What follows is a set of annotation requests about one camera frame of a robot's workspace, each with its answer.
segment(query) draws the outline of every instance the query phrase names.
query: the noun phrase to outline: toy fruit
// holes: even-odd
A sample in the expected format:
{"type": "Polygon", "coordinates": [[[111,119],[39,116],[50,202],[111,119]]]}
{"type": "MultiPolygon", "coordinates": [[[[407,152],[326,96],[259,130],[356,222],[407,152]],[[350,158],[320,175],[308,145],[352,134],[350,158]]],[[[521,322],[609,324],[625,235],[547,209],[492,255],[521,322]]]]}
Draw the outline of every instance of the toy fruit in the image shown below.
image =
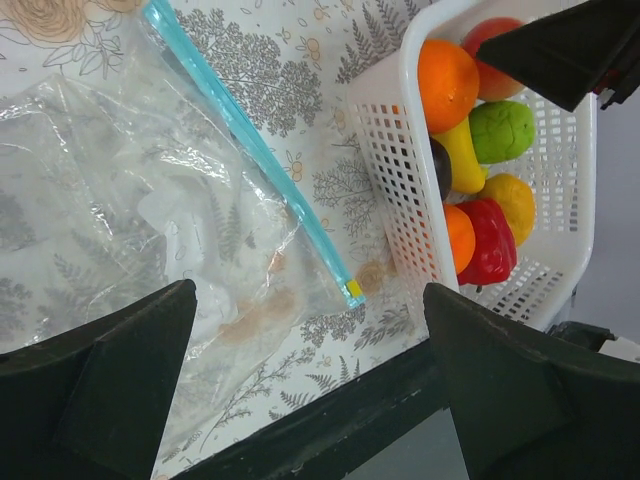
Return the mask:
{"type": "Polygon", "coordinates": [[[464,48],[471,55],[478,68],[480,76],[480,90],[478,98],[486,102],[497,102],[514,96],[522,91],[524,86],[509,75],[493,68],[490,65],[476,59],[476,52],[485,40],[514,30],[524,25],[516,18],[497,17],[485,20],[476,25],[462,41],[464,48]]]}
{"type": "Polygon", "coordinates": [[[462,47],[429,39],[420,50],[418,86],[429,133],[444,133],[475,105],[480,88],[478,68],[462,47]]]}
{"type": "Polygon", "coordinates": [[[500,173],[485,182],[478,198],[492,198],[498,202],[516,246],[522,245],[536,220],[536,201],[531,187],[509,173],[500,173]]]}
{"type": "Polygon", "coordinates": [[[446,133],[432,135],[432,137],[449,153],[453,180],[451,188],[456,192],[469,195],[482,190],[486,174],[476,159],[468,117],[446,133]]]}
{"type": "Polygon", "coordinates": [[[452,174],[451,159],[447,150],[435,138],[429,139],[431,142],[431,155],[436,167],[436,177],[438,177],[438,188],[440,189],[440,199],[444,200],[451,192],[452,174]]]}
{"type": "Polygon", "coordinates": [[[444,218],[447,221],[449,243],[453,253],[456,274],[462,272],[473,257],[476,249],[476,234],[469,216],[455,205],[444,204],[444,218]]]}
{"type": "Polygon", "coordinates": [[[476,250],[469,266],[458,275],[460,285],[502,283],[518,264],[516,242],[498,203],[491,198],[457,205],[471,220],[476,250]]]}
{"type": "Polygon", "coordinates": [[[482,164],[518,158],[533,144],[536,134],[531,109],[509,100],[474,108],[469,114],[469,128],[476,158],[482,164]]]}

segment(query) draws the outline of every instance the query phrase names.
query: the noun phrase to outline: tangerine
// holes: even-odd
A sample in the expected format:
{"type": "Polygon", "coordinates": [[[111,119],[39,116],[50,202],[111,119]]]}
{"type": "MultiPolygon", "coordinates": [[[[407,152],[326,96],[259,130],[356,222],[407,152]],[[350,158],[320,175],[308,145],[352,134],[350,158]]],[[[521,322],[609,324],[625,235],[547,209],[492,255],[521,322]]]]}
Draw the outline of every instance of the tangerine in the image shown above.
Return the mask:
{"type": "Polygon", "coordinates": [[[453,253],[456,275],[471,263],[476,250],[476,233],[469,216],[455,205],[444,204],[444,218],[449,231],[449,243],[453,253]]]}
{"type": "Polygon", "coordinates": [[[478,67],[462,47],[429,39],[420,50],[418,87],[429,133],[445,133],[474,107],[480,90],[478,67]]]}

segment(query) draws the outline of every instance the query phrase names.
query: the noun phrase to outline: pepper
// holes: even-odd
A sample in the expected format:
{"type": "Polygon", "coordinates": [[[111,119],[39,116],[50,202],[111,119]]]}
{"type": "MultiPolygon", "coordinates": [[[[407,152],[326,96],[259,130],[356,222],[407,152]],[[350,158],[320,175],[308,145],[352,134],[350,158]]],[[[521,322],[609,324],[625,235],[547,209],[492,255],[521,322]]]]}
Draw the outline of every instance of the pepper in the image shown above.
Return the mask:
{"type": "Polygon", "coordinates": [[[460,285],[491,285],[509,278],[518,263],[516,241],[498,202],[482,198],[456,205],[471,220],[476,250],[458,275],[460,285]]]}

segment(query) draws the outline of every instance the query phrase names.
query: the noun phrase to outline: yellow lemon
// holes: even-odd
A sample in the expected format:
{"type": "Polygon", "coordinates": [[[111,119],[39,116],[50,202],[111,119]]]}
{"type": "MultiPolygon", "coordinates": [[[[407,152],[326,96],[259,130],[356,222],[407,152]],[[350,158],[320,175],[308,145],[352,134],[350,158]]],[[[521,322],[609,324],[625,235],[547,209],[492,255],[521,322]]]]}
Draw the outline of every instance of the yellow lemon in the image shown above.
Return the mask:
{"type": "Polygon", "coordinates": [[[531,187],[509,173],[489,178],[478,198],[492,198],[502,208],[516,245],[522,245],[531,235],[536,220],[536,201],[531,187]]]}

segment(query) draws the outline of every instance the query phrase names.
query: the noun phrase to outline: plastic bag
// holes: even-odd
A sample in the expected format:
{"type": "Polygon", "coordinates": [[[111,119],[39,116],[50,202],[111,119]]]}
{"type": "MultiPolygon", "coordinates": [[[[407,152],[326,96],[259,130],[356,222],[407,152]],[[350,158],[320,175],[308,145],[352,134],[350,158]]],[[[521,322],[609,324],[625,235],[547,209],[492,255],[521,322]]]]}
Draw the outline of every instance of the plastic bag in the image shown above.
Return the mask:
{"type": "Polygon", "coordinates": [[[0,104],[0,351],[192,279],[163,454],[293,325],[363,297],[168,3],[144,14],[111,90],[53,76],[0,104]]]}

